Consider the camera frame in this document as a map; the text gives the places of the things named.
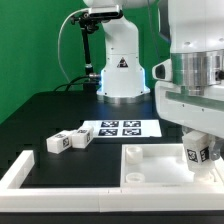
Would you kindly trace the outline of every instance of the white paper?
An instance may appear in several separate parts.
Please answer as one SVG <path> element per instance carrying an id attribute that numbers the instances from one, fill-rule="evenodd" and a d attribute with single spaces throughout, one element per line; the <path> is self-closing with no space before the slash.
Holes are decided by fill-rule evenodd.
<path id="1" fill-rule="evenodd" d="M 83 126 L 94 128 L 94 138 L 161 137 L 158 120 L 97 120 Z"/>

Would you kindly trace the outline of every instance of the black tabletop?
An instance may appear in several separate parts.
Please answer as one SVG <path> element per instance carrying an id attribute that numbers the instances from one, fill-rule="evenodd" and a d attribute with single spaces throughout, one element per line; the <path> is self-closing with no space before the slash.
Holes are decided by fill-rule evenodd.
<path id="1" fill-rule="evenodd" d="M 0 178 L 23 150 L 33 149 L 35 166 L 22 188 L 119 187 L 122 144 L 180 143 L 181 127 L 159 119 L 160 138 L 94 139 L 85 150 L 70 148 L 59 155 L 47 151 L 46 139 L 62 130 L 77 129 L 85 120 L 144 119 L 159 119 L 153 94 L 145 102 L 121 105 L 98 102 L 94 93 L 82 91 L 35 94 L 0 125 Z M 203 211 L 1 213 L 0 223 L 222 223 L 222 215 Z"/>

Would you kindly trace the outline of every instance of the white cube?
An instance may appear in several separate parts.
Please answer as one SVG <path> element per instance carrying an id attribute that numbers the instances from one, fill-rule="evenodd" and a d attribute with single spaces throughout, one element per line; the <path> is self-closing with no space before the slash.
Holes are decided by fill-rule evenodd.
<path id="1" fill-rule="evenodd" d="M 74 131 L 61 131 L 47 139 L 47 151 L 59 154 L 72 146 L 71 135 Z"/>
<path id="2" fill-rule="evenodd" d="M 72 147 L 85 149 L 93 139 L 93 130 L 92 126 L 81 126 L 71 136 Z"/>

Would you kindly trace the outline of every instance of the white border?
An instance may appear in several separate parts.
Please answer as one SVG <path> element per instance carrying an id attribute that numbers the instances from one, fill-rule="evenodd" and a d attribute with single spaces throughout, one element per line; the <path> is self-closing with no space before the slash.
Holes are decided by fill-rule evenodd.
<path id="1" fill-rule="evenodd" d="M 224 210 L 223 185 L 19 189 L 33 158 L 23 152 L 0 181 L 0 212 Z M 223 181 L 224 163 L 216 165 Z"/>

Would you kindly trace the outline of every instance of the green backdrop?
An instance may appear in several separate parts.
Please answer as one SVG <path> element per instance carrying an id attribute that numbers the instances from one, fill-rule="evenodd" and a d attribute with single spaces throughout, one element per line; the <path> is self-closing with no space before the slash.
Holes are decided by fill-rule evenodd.
<path id="1" fill-rule="evenodd" d="M 0 2 L 0 123 L 33 94 L 51 91 L 66 83 L 57 60 L 57 40 L 64 19 L 86 7 L 81 0 L 1 0 Z M 157 33 L 157 5 L 150 11 Z M 146 82 L 154 86 L 152 66 L 169 57 L 169 45 L 158 34 L 159 59 L 149 26 L 148 9 L 124 11 L 139 28 L 140 62 Z M 90 36 L 92 62 L 96 72 L 105 64 L 104 33 Z M 70 78 L 84 74 L 83 47 L 79 26 L 67 24 L 62 36 L 62 62 Z"/>

